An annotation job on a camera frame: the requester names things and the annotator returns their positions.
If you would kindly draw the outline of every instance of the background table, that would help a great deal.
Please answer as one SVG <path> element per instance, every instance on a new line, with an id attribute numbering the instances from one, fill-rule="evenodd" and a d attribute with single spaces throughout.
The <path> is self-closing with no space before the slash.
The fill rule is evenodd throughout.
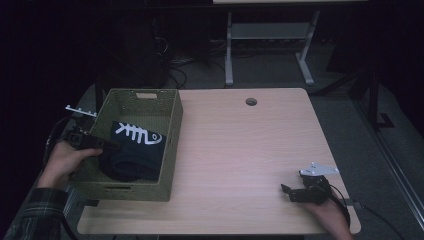
<path id="1" fill-rule="evenodd" d="M 83 234 L 313 234 L 324 230 L 281 183 L 303 188 L 312 161 L 335 166 L 303 89 L 180 91 L 184 108 L 169 202 L 101 200 Z M 246 99 L 255 98 L 249 106 Z M 339 174 L 327 177 L 348 197 Z M 351 231 L 360 231 L 349 207 Z"/>

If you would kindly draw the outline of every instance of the white fish skeleton print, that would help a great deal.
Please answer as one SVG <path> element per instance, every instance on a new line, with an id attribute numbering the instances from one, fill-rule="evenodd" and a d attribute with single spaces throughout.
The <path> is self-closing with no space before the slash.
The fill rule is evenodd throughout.
<path id="1" fill-rule="evenodd" d="M 141 127 L 137 127 L 128 123 L 119 123 L 119 126 L 120 128 L 118 128 L 115 131 L 116 134 L 119 134 L 125 130 L 125 134 L 127 136 L 130 136 L 130 133 L 131 133 L 131 140 L 135 141 L 137 137 L 138 144 L 141 143 L 143 136 L 144 136 L 144 144 L 146 145 L 158 144 L 162 141 L 162 135 L 158 133 L 150 132 L 151 137 L 149 137 L 149 131 Z"/>

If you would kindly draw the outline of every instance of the person's left hand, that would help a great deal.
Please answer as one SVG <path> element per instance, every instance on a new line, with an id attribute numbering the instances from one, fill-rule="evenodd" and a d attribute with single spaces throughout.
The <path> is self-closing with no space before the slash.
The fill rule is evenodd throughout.
<path id="1" fill-rule="evenodd" d="M 37 188 L 62 189 L 69 175 L 76 171 L 83 159 L 98 156 L 102 149 L 75 150 L 67 142 L 59 142 L 50 154 L 43 174 L 38 180 Z"/>

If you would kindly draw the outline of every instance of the forearm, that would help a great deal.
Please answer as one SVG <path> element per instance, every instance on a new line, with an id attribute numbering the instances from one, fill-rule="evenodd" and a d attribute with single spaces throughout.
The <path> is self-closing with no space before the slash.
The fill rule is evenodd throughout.
<path id="1" fill-rule="evenodd" d="M 60 239 L 67 194 L 57 189 L 34 189 L 5 239 Z"/>

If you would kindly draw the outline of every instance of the dark background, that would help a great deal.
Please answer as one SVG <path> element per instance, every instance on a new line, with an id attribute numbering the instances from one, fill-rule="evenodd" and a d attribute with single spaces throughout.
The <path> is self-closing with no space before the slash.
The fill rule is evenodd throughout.
<path id="1" fill-rule="evenodd" d="M 167 68 L 155 54 L 158 46 L 152 36 L 164 31 L 175 48 L 188 48 L 205 58 L 202 44 L 211 35 L 222 34 L 214 29 L 226 21 L 225 14 L 197 12 L 180 17 L 168 11 L 167 21 L 157 27 L 152 25 L 155 13 L 104 11 L 106 1 L 88 2 L 0 3 L 2 235 L 42 168 L 54 123 L 69 115 L 64 110 L 67 104 L 75 106 L 84 91 L 99 81 L 106 89 L 161 87 Z M 400 0 L 371 1 L 360 7 L 345 19 L 330 65 L 349 73 L 372 59 L 381 83 L 395 94 L 424 136 L 423 10 L 423 3 Z M 318 37 L 333 35 L 328 31 L 332 27 L 339 29 L 327 25 L 327 30 L 317 29 Z"/>

